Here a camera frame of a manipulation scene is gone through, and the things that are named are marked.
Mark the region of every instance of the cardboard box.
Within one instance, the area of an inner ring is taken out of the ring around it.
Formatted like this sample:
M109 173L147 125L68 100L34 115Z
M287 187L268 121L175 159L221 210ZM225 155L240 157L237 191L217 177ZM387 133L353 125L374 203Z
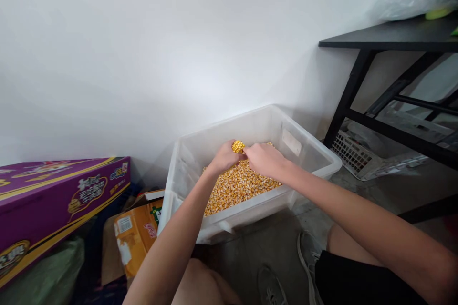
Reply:
M0 167L0 287L129 185L129 157Z
M145 192L135 199L126 212L105 222L102 286L124 274L128 282L132 282L149 248L156 240L163 193L163 190Z
M127 211L114 222L114 233L128 279L135 277L157 238L161 210L162 199Z

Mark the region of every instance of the person's right hand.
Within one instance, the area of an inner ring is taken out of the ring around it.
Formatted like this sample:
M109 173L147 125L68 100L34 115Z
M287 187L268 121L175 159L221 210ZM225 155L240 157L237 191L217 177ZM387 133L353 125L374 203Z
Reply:
M275 180L279 179L279 175L289 162L281 152L266 143L256 143L251 147L244 147L243 151L248 157L252 170Z

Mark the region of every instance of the clear plastic storage bin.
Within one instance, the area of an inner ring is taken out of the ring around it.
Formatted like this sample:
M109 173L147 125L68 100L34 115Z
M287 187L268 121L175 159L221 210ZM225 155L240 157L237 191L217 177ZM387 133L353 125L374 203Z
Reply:
M288 160L324 179L342 166L342 161L315 137L274 105L218 122L199 132L183 136L175 143L168 171L159 234L196 184L225 141L237 139L251 146L272 142ZM292 208L303 197L283 185L226 210L205 217L198 244L214 243L211 238L223 231L247 225L283 208Z

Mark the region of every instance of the orange box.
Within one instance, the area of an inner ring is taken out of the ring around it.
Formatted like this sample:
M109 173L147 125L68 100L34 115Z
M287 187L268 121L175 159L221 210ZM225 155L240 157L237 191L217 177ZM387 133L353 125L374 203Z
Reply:
M163 199L136 207L117 217L114 233L128 279L133 278L157 238Z

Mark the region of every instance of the label on bin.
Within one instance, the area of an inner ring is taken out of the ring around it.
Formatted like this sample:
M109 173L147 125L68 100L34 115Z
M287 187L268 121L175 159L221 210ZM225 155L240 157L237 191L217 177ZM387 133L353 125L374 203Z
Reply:
M297 139L293 137L292 134L286 129L283 129L283 133L281 135L281 139L285 142L285 144L288 146L288 148L291 149L291 151L299 157L299 154L301 153L301 148L302 144L299 142Z

